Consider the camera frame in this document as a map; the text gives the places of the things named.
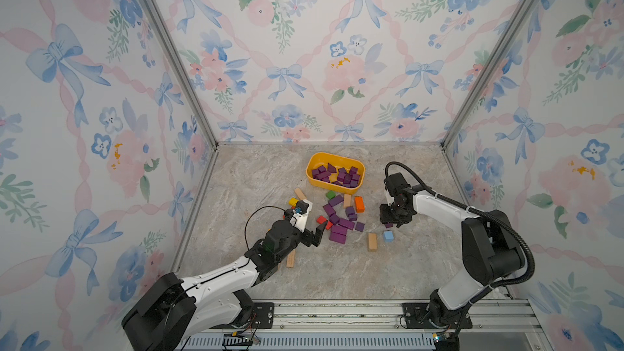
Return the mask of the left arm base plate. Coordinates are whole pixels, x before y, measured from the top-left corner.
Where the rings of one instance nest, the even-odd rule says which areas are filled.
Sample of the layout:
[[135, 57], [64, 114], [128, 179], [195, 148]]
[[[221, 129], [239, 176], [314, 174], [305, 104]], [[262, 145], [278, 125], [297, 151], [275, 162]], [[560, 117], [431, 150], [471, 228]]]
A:
[[274, 313], [273, 302], [255, 302], [252, 306], [245, 306], [232, 323], [215, 325], [211, 329], [272, 329]]

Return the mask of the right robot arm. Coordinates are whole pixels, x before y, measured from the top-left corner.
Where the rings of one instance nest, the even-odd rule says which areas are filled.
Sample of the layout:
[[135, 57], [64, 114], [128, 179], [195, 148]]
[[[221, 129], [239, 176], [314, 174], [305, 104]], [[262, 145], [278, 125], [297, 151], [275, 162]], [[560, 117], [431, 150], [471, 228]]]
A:
[[495, 289], [522, 284], [533, 277], [536, 263], [525, 240], [505, 213], [481, 211], [437, 193], [417, 180], [410, 185], [400, 173], [385, 173], [386, 203], [380, 222], [401, 227], [425, 215], [449, 226], [461, 237], [461, 269], [450, 282], [434, 290], [424, 312], [412, 314], [435, 328], [460, 328], [468, 310]]

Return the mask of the purple long brick top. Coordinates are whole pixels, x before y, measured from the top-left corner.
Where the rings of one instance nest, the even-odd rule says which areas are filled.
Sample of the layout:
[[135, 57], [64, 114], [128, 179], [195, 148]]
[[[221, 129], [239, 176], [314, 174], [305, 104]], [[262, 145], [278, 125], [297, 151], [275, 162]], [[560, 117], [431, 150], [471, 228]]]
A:
[[334, 198], [328, 201], [330, 206], [337, 206], [338, 204], [343, 203], [344, 197], [342, 195], [336, 195]]

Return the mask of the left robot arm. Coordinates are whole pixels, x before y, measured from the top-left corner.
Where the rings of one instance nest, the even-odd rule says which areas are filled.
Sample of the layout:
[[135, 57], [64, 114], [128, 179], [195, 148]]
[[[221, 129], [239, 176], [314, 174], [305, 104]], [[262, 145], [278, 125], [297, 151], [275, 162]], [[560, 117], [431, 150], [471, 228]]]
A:
[[122, 320], [134, 350], [174, 350], [208, 329], [246, 329], [255, 320], [248, 289], [273, 276], [300, 244], [318, 246], [327, 225], [314, 231], [281, 219], [233, 263], [200, 276], [159, 278]]

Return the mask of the purple large block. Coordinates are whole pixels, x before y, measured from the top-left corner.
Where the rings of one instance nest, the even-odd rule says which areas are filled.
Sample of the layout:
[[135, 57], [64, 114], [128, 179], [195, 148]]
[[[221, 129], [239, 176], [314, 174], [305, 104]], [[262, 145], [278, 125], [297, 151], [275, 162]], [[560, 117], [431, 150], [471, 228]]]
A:
[[333, 225], [330, 231], [329, 240], [344, 245], [349, 230], [340, 225]]

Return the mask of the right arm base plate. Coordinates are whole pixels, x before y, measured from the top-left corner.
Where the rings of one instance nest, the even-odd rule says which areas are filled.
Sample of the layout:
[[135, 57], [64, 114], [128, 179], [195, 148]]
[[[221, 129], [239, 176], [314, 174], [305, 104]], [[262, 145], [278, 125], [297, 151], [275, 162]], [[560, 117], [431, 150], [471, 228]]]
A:
[[467, 311], [448, 310], [443, 304], [434, 302], [406, 302], [401, 305], [404, 326], [408, 329], [444, 330], [473, 328]]

